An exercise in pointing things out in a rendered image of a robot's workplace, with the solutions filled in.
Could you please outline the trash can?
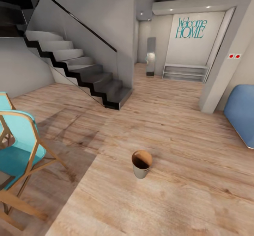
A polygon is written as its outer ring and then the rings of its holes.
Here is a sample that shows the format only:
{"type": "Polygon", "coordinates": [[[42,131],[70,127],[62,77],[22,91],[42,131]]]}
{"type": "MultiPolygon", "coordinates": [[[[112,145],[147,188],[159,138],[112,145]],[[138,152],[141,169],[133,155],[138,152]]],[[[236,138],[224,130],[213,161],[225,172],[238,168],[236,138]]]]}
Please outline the trash can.
{"type": "Polygon", "coordinates": [[[132,155],[132,164],[135,176],[139,179],[143,179],[150,170],[153,164],[153,159],[150,153],[144,150],[138,150],[132,155]],[[137,152],[140,153],[135,155],[137,152]]]}

